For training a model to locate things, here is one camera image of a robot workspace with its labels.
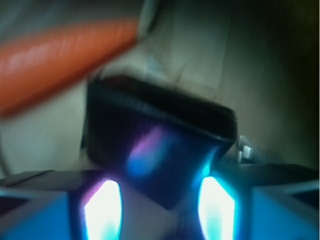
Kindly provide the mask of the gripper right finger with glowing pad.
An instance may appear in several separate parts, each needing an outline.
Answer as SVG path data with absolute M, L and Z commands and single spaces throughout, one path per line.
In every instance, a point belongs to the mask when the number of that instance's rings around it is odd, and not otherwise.
M 319 172 L 296 164 L 223 164 L 200 185 L 206 240 L 317 240 Z

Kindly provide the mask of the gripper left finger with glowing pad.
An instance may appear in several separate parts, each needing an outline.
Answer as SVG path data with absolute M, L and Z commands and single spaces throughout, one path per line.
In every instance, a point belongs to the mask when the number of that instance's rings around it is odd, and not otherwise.
M 0 181 L 3 240 L 117 240 L 119 184 L 101 170 L 27 171 Z

